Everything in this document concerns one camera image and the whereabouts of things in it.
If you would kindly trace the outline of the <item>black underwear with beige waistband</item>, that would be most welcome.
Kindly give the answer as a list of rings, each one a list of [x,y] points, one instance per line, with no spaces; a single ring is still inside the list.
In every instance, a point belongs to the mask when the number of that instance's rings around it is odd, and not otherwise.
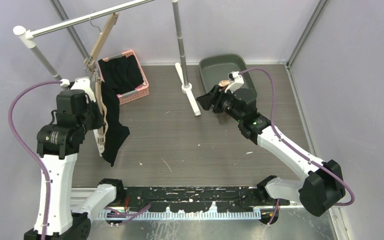
[[[105,120],[107,121],[102,157],[113,167],[122,144],[130,135],[130,130],[127,126],[120,123],[119,98],[105,82],[101,83],[101,95],[103,104],[106,107]]]

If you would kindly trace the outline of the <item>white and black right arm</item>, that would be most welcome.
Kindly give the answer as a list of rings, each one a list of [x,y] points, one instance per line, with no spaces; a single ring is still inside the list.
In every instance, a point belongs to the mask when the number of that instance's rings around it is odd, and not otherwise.
[[[205,111],[225,113],[238,123],[241,134],[255,145],[269,151],[298,177],[281,179],[271,175],[257,186],[257,198],[263,205],[276,199],[298,202],[319,217],[346,195],[341,166],[333,159],[324,161],[292,142],[277,126],[258,112],[256,98],[247,88],[235,92],[215,85],[196,101]]]

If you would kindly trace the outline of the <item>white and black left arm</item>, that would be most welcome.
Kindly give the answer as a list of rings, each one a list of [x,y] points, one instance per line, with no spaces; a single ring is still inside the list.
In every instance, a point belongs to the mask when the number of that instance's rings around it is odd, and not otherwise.
[[[80,145],[88,131],[103,126],[103,116],[91,90],[64,90],[56,96],[50,124],[38,132],[37,154],[45,167],[39,212],[25,240],[86,240],[92,222],[109,204],[126,200],[122,180],[104,178],[83,203],[71,209],[72,179]]]

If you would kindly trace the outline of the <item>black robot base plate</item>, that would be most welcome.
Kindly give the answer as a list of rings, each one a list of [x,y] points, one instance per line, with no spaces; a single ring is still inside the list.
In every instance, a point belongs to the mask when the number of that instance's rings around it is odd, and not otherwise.
[[[215,205],[217,213],[244,213],[276,205],[275,199],[255,186],[128,186],[124,192],[123,199],[109,206],[132,212],[150,205],[151,213],[205,213]]]

